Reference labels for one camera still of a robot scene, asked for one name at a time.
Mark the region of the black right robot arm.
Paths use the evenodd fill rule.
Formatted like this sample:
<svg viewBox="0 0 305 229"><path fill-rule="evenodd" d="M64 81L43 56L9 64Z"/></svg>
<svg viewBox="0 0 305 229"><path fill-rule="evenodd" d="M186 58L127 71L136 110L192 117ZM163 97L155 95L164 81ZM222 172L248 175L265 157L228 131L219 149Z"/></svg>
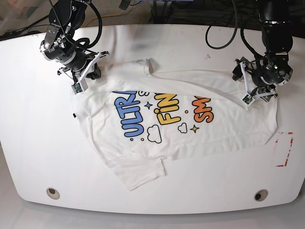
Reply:
<svg viewBox="0 0 305 229"><path fill-rule="evenodd" d="M97 55L90 50L102 35L102 17L91 0L59 0L50 4L49 26L40 52L48 61L57 61L64 65L64 71L71 71L74 82ZM83 37L73 39L75 31L85 20L85 11L90 7L98 19L98 33L94 41Z"/></svg>

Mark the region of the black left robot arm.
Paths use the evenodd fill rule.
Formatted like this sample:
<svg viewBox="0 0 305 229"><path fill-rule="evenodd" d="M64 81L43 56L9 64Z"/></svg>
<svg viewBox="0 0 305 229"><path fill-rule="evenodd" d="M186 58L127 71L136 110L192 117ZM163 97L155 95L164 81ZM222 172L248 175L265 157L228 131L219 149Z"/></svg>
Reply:
<svg viewBox="0 0 305 229"><path fill-rule="evenodd" d="M244 45L253 54L254 60L236 60L244 63L251 74L254 84L259 88L274 88L287 83L293 69L289 66L288 53L293 46L291 20L287 0L258 0L258 19L250 15L241 15L240 35ZM250 20L259 23L265 53L260 55L246 40L244 27Z"/></svg>

